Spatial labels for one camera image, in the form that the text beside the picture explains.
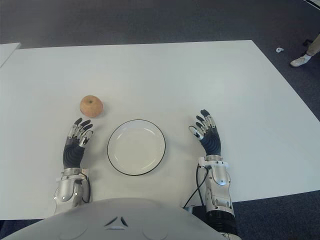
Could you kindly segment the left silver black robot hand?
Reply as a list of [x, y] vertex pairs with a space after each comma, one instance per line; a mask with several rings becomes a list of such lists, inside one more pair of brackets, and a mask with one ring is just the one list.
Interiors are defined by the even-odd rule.
[[77, 119], [68, 131], [62, 163], [64, 169], [80, 168], [85, 149], [93, 135], [91, 120]]

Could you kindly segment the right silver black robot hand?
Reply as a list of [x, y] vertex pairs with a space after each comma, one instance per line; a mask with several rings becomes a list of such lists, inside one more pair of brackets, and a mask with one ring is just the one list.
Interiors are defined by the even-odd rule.
[[202, 116], [196, 116], [196, 126], [191, 125], [188, 129], [199, 140], [207, 156], [221, 156], [222, 145], [216, 123], [206, 109], [200, 113]]

